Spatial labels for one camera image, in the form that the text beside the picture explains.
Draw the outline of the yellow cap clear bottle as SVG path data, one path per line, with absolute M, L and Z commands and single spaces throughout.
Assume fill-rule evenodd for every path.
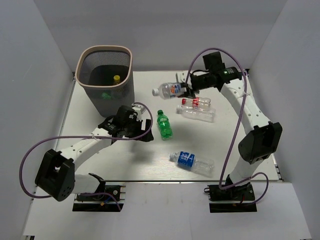
M 121 77 L 119 75 L 113 76 L 113 85 L 118 85 L 121 83 Z

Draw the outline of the white cap clear bottle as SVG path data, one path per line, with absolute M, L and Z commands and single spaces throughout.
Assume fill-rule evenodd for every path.
M 215 118 L 215 110 L 191 107 L 186 105 L 177 105 L 176 113 L 182 115 L 186 119 L 213 123 Z

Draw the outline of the green soda bottle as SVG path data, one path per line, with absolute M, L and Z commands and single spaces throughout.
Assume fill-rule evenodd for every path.
M 101 94 L 102 99 L 111 100 L 113 98 L 113 95 L 109 92 L 103 92 Z
M 169 118 L 161 109 L 157 111 L 157 126 L 163 140 L 168 140 L 173 136 Z

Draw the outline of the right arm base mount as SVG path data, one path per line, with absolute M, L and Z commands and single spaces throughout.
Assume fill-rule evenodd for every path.
M 217 184 L 204 188 L 208 194 L 210 213 L 254 213 L 257 206 L 252 203 L 256 200 L 251 183 L 221 190 Z

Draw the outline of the blue label clear bottle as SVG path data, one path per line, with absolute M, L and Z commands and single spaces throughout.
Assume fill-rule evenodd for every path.
M 179 168 L 193 172 L 195 174 L 211 178 L 214 171 L 214 161 L 201 158 L 191 152 L 179 151 L 169 155 L 169 160 Z

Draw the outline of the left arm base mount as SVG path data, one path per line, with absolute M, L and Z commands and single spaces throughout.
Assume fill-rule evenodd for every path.
M 96 191 L 77 194 L 73 201 L 73 212 L 118 213 L 121 212 L 126 196 L 126 185 L 123 182 L 107 182 Z

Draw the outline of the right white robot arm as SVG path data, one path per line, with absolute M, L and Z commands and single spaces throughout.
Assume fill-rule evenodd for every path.
M 207 51 L 208 54 L 204 50 L 198 54 L 203 58 L 203 74 L 195 75 L 189 69 L 184 82 L 177 80 L 164 83 L 154 88 L 152 95 L 164 100 L 194 99 L 201 90 L 216 88 L 228 100 L 238 120 L 223 169 L 227 167 L 240 126 L 244 128 L 245 137 L 238 144 L 239 160 L 236 166 L 228 174 L 225 184 L 219 184 L 219 188 L 225 191 L 229 198 L 236 200 L 244 193 L 243 185 L 257 175 L 255 171 L 258 166 L 277 150 L 283 128 L 280 123 L 272 122 L 265 116 L 248 93 L 247 76 L 241 64 L 236 61 L 235 67 L 226 67 L 221 57 L 225 50 L 210 47 Z

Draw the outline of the green soda bottle front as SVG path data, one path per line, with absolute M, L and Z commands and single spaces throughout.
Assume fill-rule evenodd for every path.
M 173 136 L 169 118 L 161 109 L 157 111 L 157 126 L 163 140 L 168 140 Z

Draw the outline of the red cap clear bottle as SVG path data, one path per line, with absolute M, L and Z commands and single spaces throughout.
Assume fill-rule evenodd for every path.
M 196 97 L 196 98 L 183 98 L 181 100 L 183 105 L 192 104 L 198 106 L 200 104 L 211 104 L 211 99 L 206 97 Z

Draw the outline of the orange blue label bottle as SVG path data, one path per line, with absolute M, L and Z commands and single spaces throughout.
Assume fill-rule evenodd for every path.
M 154 97 L 160 97 L 163 100 L 177 98 L 183 95 L 183 89 L 180 83 L 163 83 L 158 88 L 152 90 Z

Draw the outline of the grey ribbed waste bin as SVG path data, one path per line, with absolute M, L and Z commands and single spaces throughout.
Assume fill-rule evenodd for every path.
M 120 84 L 113 85 L 115 75 L 120 76 Z M 135 102 L 133 55 L 127 47 L 95 45 L 87 48 L 78 60 L 75 79 L 104 118 L 116 114 L 120 106 Z M 101 98 L 103 92 L 111 93 L 113 98 Z

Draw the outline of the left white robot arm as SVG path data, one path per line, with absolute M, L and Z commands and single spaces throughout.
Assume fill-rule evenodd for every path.
M 142 103 L 122 105 L 115 115 L 107 117 L 77 143 L 61 150 L 48 150 L 35 184 L 58 202 L 71 194 L 92 196 L 96 200 L 103 198 L 106 181 L 94 173 L 76 174 L 76 171 L 89 158 L 117 141 L 153 141 L 153 118 L 142 119 L 147 110 Z

